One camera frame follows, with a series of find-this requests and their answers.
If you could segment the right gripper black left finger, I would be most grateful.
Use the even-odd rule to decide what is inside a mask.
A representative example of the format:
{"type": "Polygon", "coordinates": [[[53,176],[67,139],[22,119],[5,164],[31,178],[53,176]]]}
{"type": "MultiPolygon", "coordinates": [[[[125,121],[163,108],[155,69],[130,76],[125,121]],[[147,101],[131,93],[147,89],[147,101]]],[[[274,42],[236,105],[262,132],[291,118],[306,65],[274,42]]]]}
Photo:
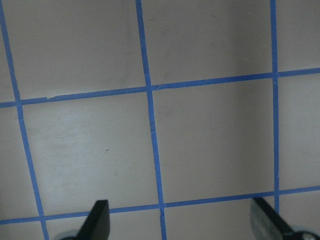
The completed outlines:
{"type": "Polygon", "coordinates": [[[107,240],[110,235],[110,212],[108,200],[97,200],[83,225],[75,236],[76,240],[107,240]]]}

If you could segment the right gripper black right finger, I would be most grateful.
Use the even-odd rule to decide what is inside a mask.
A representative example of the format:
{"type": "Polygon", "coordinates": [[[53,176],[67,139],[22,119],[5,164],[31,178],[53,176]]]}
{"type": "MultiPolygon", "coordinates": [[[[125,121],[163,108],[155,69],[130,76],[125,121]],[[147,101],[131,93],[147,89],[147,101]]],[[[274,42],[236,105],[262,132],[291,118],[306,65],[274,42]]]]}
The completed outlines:
{"type": "Polygon", "coordinates": [[[294,230],[262,197],[250,202],[250,225],[256,240],[294,240],[294,230]]]}

